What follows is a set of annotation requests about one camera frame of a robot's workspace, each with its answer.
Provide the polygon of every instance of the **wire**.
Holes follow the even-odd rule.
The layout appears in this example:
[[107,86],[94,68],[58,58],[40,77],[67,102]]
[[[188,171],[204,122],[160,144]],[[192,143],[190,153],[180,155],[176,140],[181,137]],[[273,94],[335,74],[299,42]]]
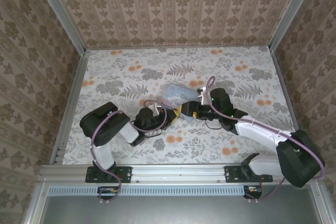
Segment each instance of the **wire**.
[[251,199],[255,199],[251,194],[245,193],[246,196],[250,197]]
[[210,129],[210,130],[221,130],[223,127],[221,126],[220,128],[211,128],[209,125],[206,123],[207,120],[205,120],[205,125]]
[[118,190],[117,190],[117,192],[115,193],[115,195],[110,199],[111,201],[112,200],[114,200],[115,198],[116,198],[116,196],[119,194],[119,192],[120,192],[120,190],[121,190],[121,180],[120,180],[120,178],[118,177],[118,176],[116,176],[115,174],[113,174],[113,173],[111,173],[111,172],[109,172],[108,170],[106,170],[106,169],[104,169],[100,164],[99,164],[99,162],[98,162],[98,160],[97,160],[97,157],[96,157],[96,155],[95,155],[95,153],[94,153],[94,151],[93,151],[93,146],[94,146],[94,139],[96,138],[96,136],[97,136],[97,133],[99,132],[99,130],[100,130],[100,128],[107,122],[107,120],[108,119],[110,119],[111,117],[113,117],[114,115],[116,115],[116,114],[121,114],[121,113],[123,113],[121,110],[117,110],[117,111],[114,111],[114,112],[112,112],[111,114],[109,114],[99,125],[98,125],[98,127],[96,128],[96,130],[94,131],[94,133],[93,133],[93,135],[92,135],[92,138],[91,138],[91,144],[90,144],[90,152],[91,152],[91,155],[92,155],[92,157],[93,157],[93,161],[95,162],[95,164],[97,165],[97,167],[99,168],[99,169],[101,169],[103,172],[105,172],[105,173],[107,173],[107,174],[109,174],[109,175],[111,175],[112,177],[114,177],[117,181],[118,181]]
[[[156,102],[156,101],[154,101],[154,100],[146,100],[146,101],[144,101],[144,106],[145,107],[147,107],[145,104],[146,104],[146,102],[149,102],[149,101],[151,101],[151,102]],[[166,120],[167,120],[167,110],[164,108],[164,107],[162,107],[163,108],[163,110],[164,110],[164,113],[165,113],[165,115],[164,115],[164,120],[163,120],[163,122],[162,122],[162,124],[159,126],[159,127],[157,127],[157,128],[155,128],[155,129],[153,129],[153,130],[149,130],[149,131],[145,131],[145,130],[142,130],[142,129],[139,129],[138,127],[136,127],[136,126],[134,126],[134,124],[132,124],[133,125],[133,127],[136,129],[136,130],[138,130],[138,131],[141,131],[141,132],[152,132],[152,131],[157,131],[158,129],[160,129],[163,125],[164,125],[164,123],[166,122]],[[91,152],[91,155],[92,155],[92,157],[93,157],[93,161],[94,161],[94,163],[97,165],[97,167],[99,168],[99,169],[101,169],[103,172],[105,172],[105,173],[107,173],[107,174],[109,174],[109,175],[111,175],[112,177],[114,177],[117,181],[118,181],[118,190],[117,190],[117,192],[115,193],[115,195],[110,199],[111,201],[112,200],[114,200],[115,198],[116,198],[116,196],[119,194],[119,192],[120,192],[120,190],[121,190],[121,180],[120,180],[120,178],[118,177],[118,176],[116,176],[115,174],[113,174],[112,172],[109,172],[108,170],[106,170],[106,169],[104,169],[100,164],[99,164],[99,162],[98,162],[98,160],[97,160],[97,157],[96,157],[96,155],[95,155],[95,153],[94,153],[94,151],[93,151],[93,146],[94,146],[94,140],[95,140],[95,138],[96,138],[96,136],[97,136],[97,134],[98,134],[98,132],[99,132],[99,130],[100,130],[100,128],[111,118],[111,117],[113,117],[114,115],[116,115],[116,114],[122,114],[122,113],[124,113],[123,111],[121,111],[121,110],[117,110],[117,111],[114,111],[114,112],[112,112],[111,114],[109,114],[99,125],[98,125],[98,127],[96,128],[96,130],[94,131],[94,133],[93,133],[93,135],[92,135],[92,137],[91,137],[91,144],[90,144],[90,152]],[[102,198],[101,198],[101,192],[100,192],[100,194],[98,195],[98,197],[99,197],[99,199],[100,200],[102,200]]]
[[111,191],[112,192],[112,190],[114,190],[114,188],[101,188],[100,189],[100,191],[99,191],[99,193],[98,193],[98,198],[100,199],[100,200],[103,200],[102,198],[101,198],[101,194],[102,194],[102,192],[103,191]]
[[174,105],[174,104],[170,103],[169,101],[167,101],[165,99],[162,99],[161,102],[162,102],[162,104],[164,104],[164,105],[166,105],[168,107],[172,107],[173,109],[178,110],[179,106]]
[[[319,166],[321,168],[321,173],[320,173],[320,175],[314,177],[313,179],[319,179],[319,178],[322,178],[324,176],[324,166],[323,166],[322,162],[320,161],[320,159],[318,158],[318,156],[314,152],[312,152],[309,148],[307,148],[303,144],[301,144],[299,141],[295,140],[293,137],[288,136],[288,135],[286,135],[286,134],[284,134],[284,133],[282,133],[280,131],[276,131],[273,128],[268,127],[267,125],[263,125],[263,124],[261,124],[261,123],[259,123],[257,121],[252,121],[252,120],[243,119],[243,118],[234,118],[233,116],[228,116],[228,115],[222,114],[218,110],[216,110],[216,108],[212,105],[212,101],[211,101],[211,98],[209,96],[209,88],[214,84],[215,80],[216,80],[216,78],[214,76],[211,76],[209,78],[209,80],[206,83],[205,95],[206,95],[206,98],[208,100],[208,103],[209,103],[210,107],[218,115],[220,115],[220,116],[222,116],[224,118],[227,118],[227,119],[236,120],[238,122],[254,123],[254,124],[260,126],[261,128],[263,128],[265,130],[268,130],[268,131],[273,132],[273,133],[277,133],[278,135],[283,136],[283,137],[287,138],[288,140],[291,140],[293,143],[295,143],[296,145],[298,145],[299,147],[301,147],[302,149],[304,149],[306,152],[308,152],[316,160],[316,162],[319,164]],[[264,200],[264,199],[269,198],[272,194],[274,194],[279,189],[279,187],[282,185],[282,183],[284,181],[285,181],[285,178],[282,179],[282,181],[279,183],[279,185],[270,194],[268,194],[267,196],[265,196],[263,198],[260,198],[258,200]]]
[[133,125],[133,127],[134,127],[136,130],[141,131],[141,132],[152,132],[152,131],[157,131],[158,129],[160,129],[160,128],[165,124],[165,122],[166,122],[166,120],[167,120],[167,110],[163,107],[163,105],[162,105],[161,103],[159,103],[159,102],[157,102],[157,101],[155,101],[155,100],[145,100],[145,101],[143,102],[143,105],[144,105],[146,108],[148,108],[148,106],[146,106],[146,103],[147,103],[147,102],[155,102],[155,103],[157,103],[158,105],[161,106],[161,108],[164,110],[164,119],[163,119],[163,122],[160,124],[160,126],[154,128],[154,129],[152,129],[152,130],[143,130],[143,129],[140,129],[140,128],[136,127],[134,124],[132,124],[132,125]]
[[263,188],[263,187],[262,187],[262,186],[263,186],[262,184],[263,184],[263,181],[262,181],[262,177],[260,176],[260,184],[259,184],[259,187],[260,187],[261,189]]
[[160,129],[161,132],[159,134],[156,134],[156,135],[152,135],[152,136],[146,136],[145,135],[145,138],[151,138],[151,137],[155,137],[155,136],[160,136],[162,134],[162,129]]

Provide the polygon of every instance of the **black bracket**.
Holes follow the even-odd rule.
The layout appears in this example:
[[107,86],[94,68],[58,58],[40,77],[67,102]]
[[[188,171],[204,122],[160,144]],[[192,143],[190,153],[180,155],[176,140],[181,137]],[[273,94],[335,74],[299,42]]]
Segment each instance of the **black bracket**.
[[224,166],[225,181],[227,183],[241,183],[241,182],[273,182],[271,175],[256,175],[249,167],[250,161],[258,156],[259,153],[253,153],[242,161],[240,165]]
[[[241,183],[241,182],[260,182],[260,176],[253,174],[250,178],[245,177],[242,172],[241,165],[224,166],[225,181],[227,183]],[[271,175],[261,175],[262,182],[273,182]]]
[[[132,178],[131,166],[113,166],[108,170],[109,172],[118,176],[122,183],[130,183]],[[111,175],[103,172],[97,166],[90,166],[87,169],[86,183],[118,183],[118,181]]]

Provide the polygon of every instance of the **black cable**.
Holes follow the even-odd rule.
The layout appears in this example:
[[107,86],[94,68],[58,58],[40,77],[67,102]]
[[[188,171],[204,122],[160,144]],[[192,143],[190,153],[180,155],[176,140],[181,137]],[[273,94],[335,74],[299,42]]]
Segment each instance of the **black cable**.
[[223,127],[220,127],[220,128],[211,128],[211,127],[209,127],[209,125],[207,125],[207,123],[206,123],[206,120],[205,120],[205,125],[210,129],[210,130],[221,130]]
[[146,136],[145,135],[145,138],[151,138],[151,137],[155,137],[155,136],[160,136],[161,134],[162,134],[162,129],[160,129],[161,130],[161,132],[159,133],[159,134],[157,134],[157,135],[153,135],[153,136]]

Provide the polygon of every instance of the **floral wallpaper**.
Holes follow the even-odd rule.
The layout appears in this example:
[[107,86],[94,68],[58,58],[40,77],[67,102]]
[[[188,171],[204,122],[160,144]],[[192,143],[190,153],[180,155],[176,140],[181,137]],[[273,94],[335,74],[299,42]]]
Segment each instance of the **floral wallpaper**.
[[[91,164],[90,139],[79,122],[111,101],[132,120],[146,99],[161,100],[170,83],[195,90],[212,75],[236,108],[274,127],[292,130],[275,67],[266,46],[89,51],[63,164]],[[208,122],[218,127],[218,121]],[[121,137],[111,140],[118,164],[196,164],[241,162],[253,152],[270,150],[225,130],[210,130],[204,121],[181,118],[160,136],[131,147]]]
[[276,55],[299,125],[326,162],[336,207],[336,0],[304,0]]
[[87,48],[266,45],[290,0],[61,0]]
[[49,163],[78,54],[47,0],[0,0],[0,223],[20,223]]

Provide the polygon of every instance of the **table surface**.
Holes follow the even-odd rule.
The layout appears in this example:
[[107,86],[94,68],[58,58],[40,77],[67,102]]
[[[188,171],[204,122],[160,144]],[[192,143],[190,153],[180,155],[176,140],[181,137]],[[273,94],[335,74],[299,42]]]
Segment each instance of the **table surface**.
[[[90,140],[81,118],[111,101],[132,120],[146,99],[160,100],[170,83],[189,89],[210,76],[224,88],[234,107],[282,130],[293,124],[270,52],[265,47],[97,50],[89,62],[72,122],[63,164],[91,164]],[[218,122],[209,122],[218,127]],[[136,147],[122,137],[111,141],[118,164],[197,164],[241,162],[254,152],[271,154],[253,140],[204,121],[178,119],[160,136]]]

